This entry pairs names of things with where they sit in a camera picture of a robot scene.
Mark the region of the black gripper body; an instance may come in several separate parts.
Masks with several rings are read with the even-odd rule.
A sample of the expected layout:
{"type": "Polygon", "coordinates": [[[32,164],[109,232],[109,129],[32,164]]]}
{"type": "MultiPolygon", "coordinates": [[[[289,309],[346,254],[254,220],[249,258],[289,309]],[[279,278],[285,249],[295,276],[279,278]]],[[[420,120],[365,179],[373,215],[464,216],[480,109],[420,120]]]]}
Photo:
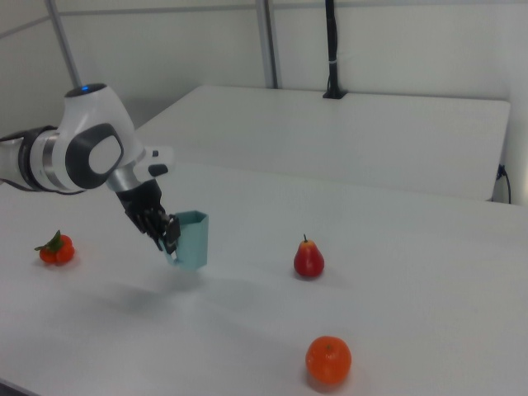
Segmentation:
{"type": "Polygon", "coordinates": [[[160,239],[166,232],[168,216],[161,204],[162,191],[155,180],[116,193],[125,214],[141,233],[160,239]]]}

